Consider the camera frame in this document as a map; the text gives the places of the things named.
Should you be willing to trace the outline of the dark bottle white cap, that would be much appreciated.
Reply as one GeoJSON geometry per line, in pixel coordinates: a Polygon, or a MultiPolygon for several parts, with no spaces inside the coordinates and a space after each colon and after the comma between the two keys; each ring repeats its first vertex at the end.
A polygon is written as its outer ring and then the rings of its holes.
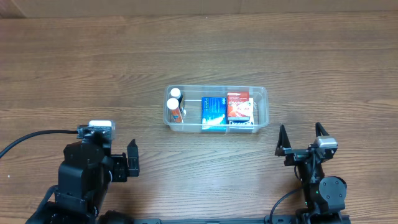
{"type": "Polygon", "coordinates": [[[184,96],[179,88],[173,88],[170,91],[170,95],[172,98],[178,100],[180,111],[184,111],[184,96]]]}

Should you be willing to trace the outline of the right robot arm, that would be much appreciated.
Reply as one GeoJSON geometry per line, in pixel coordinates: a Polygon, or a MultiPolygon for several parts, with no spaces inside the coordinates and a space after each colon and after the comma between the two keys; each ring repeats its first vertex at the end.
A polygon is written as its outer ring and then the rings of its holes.
{"type": "Polygon", "coordinates": [[[305,205],[291,216],[294,223],[349,223],[343,216],[347,194],[346,182],[337,176],[325,176],[322,164],[333,158],[338,150],[337,140],[329,135],[321,123],[315,124],[316,138],[306,149],[293,149],[285,126],[281,125],[275,155],[284,157],[285,166],[293,166],[301,187],[295,189],[273,206],[269,221],[273,222],[276,207],[287,197],[302,191],[305,205]]]}

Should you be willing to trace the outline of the white blue plaster box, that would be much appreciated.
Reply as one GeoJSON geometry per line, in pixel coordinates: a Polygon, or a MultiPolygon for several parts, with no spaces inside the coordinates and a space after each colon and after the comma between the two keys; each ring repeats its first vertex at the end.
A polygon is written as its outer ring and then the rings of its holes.
{"type": "Polygon", "coordinates": [[[228,114],[229,124],[254,124],[254,102],[253,98],[249,98],[242,103],[232,105],[232,111],[228,114]]]}

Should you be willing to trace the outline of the blue cardboard box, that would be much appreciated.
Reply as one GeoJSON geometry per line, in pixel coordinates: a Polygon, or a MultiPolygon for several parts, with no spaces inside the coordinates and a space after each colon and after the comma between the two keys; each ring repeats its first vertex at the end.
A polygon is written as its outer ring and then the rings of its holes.
{"type": "Polygon", "coordinates": [[[227,100],[225,97],[201,98],[201,130],[225,132],[227,125],[227,100]]]}

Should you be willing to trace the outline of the orange tablet tube white cap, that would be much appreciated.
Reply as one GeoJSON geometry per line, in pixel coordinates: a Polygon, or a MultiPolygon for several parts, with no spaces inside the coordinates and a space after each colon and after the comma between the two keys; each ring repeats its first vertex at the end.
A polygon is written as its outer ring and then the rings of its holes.
{"type": "Polygon", "coordinates": [[[175,123],[183,123],[183,112],[180,108],[180,103],[176,98],[169,98],[166,106],[171,112],[171,117],[175,123]]]}

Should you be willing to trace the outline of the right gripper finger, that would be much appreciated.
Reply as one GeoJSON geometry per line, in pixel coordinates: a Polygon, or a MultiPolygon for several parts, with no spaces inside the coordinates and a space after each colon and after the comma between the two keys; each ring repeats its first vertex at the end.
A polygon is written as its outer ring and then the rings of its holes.
{"type": "Polygon", "coordinates": [[[281,124],[280,129],[279,129],[279,140],[276,146],[277,149],[291,149],[290,141],[287,135],[287,132],[285,130],[285,126],[281,124]]]}
{"type": "Polygon", "coordinates": [[[321,136],[328,136],[328,132],[325,130],[325,128],[322,126],[320,122],[317,122],[315,124],[315,132],[316,132],[316,137],[321,137],[321,136]]]}

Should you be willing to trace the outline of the red orange small box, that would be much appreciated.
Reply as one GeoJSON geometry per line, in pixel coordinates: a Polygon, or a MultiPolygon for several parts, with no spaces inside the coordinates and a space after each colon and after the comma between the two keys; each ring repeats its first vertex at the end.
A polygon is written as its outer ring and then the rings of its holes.
{"type": "Polygon", "coordinates": [[[248,92],[228,92],[227,115],[229,121],[248,121],[251,116],[251,104],[248,92]]]}

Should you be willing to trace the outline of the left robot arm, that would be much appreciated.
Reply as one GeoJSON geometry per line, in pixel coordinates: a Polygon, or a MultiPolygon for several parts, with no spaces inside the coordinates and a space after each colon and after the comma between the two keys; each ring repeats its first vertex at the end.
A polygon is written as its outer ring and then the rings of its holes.
{"type": "Polygon", "coordinates": [[[109,186],[139,175],[139,153],[133,139],[127,152],[111,153],[112,139],[88,134],[68,144],[58,169],[58,184],[50,187],[27,223],[134,223],[126,214],[100,209],[109,186]]]}

